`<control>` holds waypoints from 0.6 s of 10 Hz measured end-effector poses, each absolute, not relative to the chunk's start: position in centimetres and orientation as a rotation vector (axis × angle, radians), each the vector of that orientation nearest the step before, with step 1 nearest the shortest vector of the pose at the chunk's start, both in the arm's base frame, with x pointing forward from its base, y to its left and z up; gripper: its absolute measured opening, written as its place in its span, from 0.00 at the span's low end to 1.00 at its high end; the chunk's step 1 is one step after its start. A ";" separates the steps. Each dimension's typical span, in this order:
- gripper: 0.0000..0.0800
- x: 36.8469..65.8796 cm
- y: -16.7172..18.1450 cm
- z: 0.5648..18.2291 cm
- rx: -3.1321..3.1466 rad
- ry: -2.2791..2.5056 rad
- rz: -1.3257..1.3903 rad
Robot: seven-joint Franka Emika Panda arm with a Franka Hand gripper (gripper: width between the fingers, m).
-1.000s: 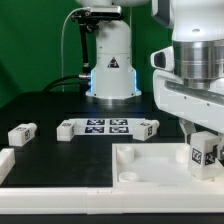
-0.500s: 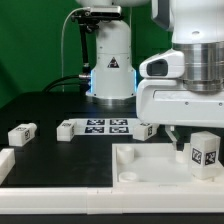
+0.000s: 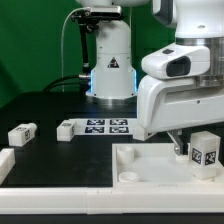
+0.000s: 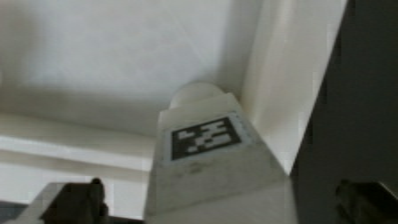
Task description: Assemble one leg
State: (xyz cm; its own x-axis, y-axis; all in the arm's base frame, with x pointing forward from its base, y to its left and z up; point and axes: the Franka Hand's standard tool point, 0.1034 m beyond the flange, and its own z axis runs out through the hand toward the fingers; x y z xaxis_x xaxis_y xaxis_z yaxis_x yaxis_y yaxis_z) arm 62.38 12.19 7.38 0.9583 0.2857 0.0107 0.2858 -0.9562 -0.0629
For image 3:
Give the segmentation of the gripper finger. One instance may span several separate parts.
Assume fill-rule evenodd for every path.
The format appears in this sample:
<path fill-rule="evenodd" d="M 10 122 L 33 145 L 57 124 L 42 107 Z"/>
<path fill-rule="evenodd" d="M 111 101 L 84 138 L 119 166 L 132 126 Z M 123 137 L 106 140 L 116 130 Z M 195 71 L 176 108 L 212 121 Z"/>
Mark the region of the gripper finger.
<path fill-rule="evenodd" d="M 178 134 L 177 130 L 171 130 L 168 131 L 168 135 L 171 138 L 171 140 L 174 143 L 174 151 L 175 153 L 180 156 L 184 154 L 184 150 L 183 150 L 183 142 Z"/>

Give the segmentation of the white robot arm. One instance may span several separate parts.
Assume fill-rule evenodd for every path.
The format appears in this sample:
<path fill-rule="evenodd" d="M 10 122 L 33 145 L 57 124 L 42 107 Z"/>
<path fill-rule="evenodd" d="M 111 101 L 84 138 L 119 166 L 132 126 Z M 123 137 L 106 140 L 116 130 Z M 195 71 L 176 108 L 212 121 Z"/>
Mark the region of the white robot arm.
<path fill-rule="evenodd" d="M 95 28 L 97 60 L 87 95 L 103 101 L 137 99 L 149 133 L 175 132 L 224 120 L 211 111 L 224 99 L 224 0 L 78 0 Z M 132 30 L 118 16 L 139 6 L 138 46 L 145 50 L 136 80 Z"/>

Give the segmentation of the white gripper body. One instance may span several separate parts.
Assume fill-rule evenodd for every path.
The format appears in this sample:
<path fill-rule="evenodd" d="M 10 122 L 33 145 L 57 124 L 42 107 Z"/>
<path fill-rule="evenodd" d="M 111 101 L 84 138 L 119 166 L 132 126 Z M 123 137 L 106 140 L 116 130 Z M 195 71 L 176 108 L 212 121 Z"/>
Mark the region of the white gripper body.
<path fill-rule="evenodd" d="M 157 133 L 224 121 L 224 87 L 198 88 L 193 78 L 145 76 L 137 97 L 139 125 Z"/>

